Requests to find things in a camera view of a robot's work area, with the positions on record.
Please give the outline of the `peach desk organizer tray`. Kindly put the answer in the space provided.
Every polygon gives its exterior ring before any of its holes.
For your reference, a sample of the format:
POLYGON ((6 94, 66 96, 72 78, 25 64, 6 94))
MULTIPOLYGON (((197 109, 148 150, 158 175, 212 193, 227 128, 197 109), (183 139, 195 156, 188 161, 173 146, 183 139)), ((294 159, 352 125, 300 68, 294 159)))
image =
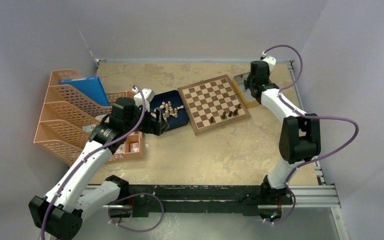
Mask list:
MULTIPOLYGON (((115 103, 118 98, 127 97, 134 98, 135 93, 132 91, 122 91, 107 93, 107 98, 110 104, 115 103)), ((115 154, 108 160, 109 163, 139 161, 145 156, 143 133, 135 131, 131 133, 125 142, 119 146, 115 154)))

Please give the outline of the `blue folder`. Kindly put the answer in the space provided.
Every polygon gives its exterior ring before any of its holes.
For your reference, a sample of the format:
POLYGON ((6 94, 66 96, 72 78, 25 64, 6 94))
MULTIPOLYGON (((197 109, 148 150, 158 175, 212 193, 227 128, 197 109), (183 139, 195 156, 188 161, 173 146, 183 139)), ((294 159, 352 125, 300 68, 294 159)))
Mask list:
POLYGON ((89 97, 97 104, 109 107, 110 102, 107 98, 104 87, 98 76, 83 77, 74 79, 65 79, 60 81, 61 85, 70 85, 76 88, 78 91, 89 97))

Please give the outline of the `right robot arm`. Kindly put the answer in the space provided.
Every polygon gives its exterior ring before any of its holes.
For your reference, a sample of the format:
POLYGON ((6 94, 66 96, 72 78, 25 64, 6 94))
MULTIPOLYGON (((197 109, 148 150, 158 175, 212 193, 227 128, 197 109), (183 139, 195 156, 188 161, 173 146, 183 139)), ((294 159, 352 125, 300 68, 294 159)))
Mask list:
POLYGON ((263 181, 260 196, 268 204, 280 198, 293 176, 293 169, 307 163, 321 152, 320 121, 314 113, 307 114, 288 99, 282 100, 280 88, 270 81, 273 67, 266 60, 250 63, 250 72, 244 80, 245 90, 270 110, 281 122, 278 149, 280 160, 263 181))

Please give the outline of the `dark blue square tray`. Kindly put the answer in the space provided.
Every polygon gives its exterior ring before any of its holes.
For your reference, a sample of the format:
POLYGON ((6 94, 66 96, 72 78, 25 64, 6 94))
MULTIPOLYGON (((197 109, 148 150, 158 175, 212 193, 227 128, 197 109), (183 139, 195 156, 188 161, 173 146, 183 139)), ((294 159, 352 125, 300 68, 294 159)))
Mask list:
POLYGON ((168 109, 166 109, 165 107, 162 108, 165 113, 166 111, 168 111, 168 116, 166 117, 166 120, 169 124, 169 128, 167 132, 184 127, 189 123, 189 117, 186 112, 186 105, 184 104, 180 93, 177 90, 171 90, 156 94, 150 102, 150 108, 153 111, 154 109, 161 107, 163 103, 168 105, 168 109), (175 111, 176 107, 179 107, 181 105, 184 106, 184 109, 175 111))

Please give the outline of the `wooden chess board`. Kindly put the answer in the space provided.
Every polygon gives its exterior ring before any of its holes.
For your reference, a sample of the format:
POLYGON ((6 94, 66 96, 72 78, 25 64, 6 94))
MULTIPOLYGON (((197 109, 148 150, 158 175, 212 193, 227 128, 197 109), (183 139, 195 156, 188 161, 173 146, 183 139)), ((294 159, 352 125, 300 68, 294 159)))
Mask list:
POLYGON ((191 127, 196 136, 248 120, 251 115, 238 95, 228 75, 181 86, 177 89, 185 104, 191 127), (241 104, 238 115, 234 116, 236 106, 241 104))

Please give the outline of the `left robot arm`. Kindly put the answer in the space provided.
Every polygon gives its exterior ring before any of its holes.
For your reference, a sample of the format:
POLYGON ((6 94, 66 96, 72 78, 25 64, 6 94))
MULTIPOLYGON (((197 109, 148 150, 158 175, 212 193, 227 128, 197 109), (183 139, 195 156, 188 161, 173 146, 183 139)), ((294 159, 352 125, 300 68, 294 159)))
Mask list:
POLYGON ((120 97, 112 105, 111 113, 90 134, 79 157, 45 196, 34 196, 28 204, 34 224, 40 228, 42 240, 71 240, 83 222, 104 205, 115 202, 122 205, 132 198, 153 197, 152 193, 131 193, 128 181, 109 176, 98 188, 84 194, 95 173, 136 131, 160 136, 169 127, 158 108, 146 109, 146 99, 139 104, 129 97, 120 97))

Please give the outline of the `yellow metal tin tray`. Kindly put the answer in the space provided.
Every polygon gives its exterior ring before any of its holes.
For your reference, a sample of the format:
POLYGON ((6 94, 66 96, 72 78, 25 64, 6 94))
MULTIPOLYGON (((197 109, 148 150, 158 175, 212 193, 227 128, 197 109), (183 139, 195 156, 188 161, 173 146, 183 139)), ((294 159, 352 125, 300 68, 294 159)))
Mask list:
POLYGON ((245 89, 244 82, 249 76, 249 72, 242 73, 233 77, 232 84, 235 87, 240 99, 247 109, 257 107, 259 102, 251 95, 249 89, 245 89))

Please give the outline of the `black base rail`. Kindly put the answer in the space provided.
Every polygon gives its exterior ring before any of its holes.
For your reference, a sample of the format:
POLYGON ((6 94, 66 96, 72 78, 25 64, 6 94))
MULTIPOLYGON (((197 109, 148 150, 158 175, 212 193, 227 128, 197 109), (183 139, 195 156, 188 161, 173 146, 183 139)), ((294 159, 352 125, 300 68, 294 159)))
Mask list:
POLYGON ((270 190, 261 185, 145 185, 131 184, 122 197, 105 208, 132 210, 134 218, 150 213, 242 214, 270 217, 275 211, 295 208, 333 208, 340 201, 333 185, 290 186, 270 190))

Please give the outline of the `peach file rack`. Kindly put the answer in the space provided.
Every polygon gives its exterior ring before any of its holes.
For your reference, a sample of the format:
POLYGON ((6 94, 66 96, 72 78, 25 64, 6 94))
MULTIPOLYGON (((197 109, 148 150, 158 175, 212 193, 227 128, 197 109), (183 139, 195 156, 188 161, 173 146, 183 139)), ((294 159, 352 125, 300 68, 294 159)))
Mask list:
POLYGON ((106 115, 109 106, 102 106, 62 80, 79 79, 73 69, 54 70, 50 74, 45 99, 37 125, 34 144, 72 165, 88 141, 83 128, 96 124, 96 116, 106 115))

